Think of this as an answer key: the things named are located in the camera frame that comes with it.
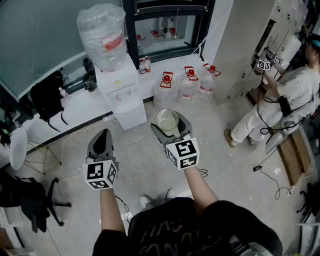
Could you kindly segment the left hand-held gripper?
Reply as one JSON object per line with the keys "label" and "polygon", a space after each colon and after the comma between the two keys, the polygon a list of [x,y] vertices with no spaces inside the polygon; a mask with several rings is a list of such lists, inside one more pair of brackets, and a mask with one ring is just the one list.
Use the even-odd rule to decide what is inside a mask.
{"label": "left hand-held gripper", "polygon": [[84,181],[94,190],[112,189],[118,175],[119,162],[113,156],[111,132],[103,129],[87,147],[86,163],[83,164]]}

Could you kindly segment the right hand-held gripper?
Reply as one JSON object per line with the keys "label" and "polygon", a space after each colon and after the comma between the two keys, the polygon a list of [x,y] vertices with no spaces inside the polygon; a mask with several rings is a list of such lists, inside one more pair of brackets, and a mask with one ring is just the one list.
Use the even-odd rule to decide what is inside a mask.
{"label": "right hand-held gripper", "polygon": [[194,167],[199,163],[200,151],[198,142],[192,134],[192,125],[181,113],[177,128],[180,137],[167,135],[156,124],[151,123],[150,128],[159,142],[163,144],[166,157],[178,170]]}

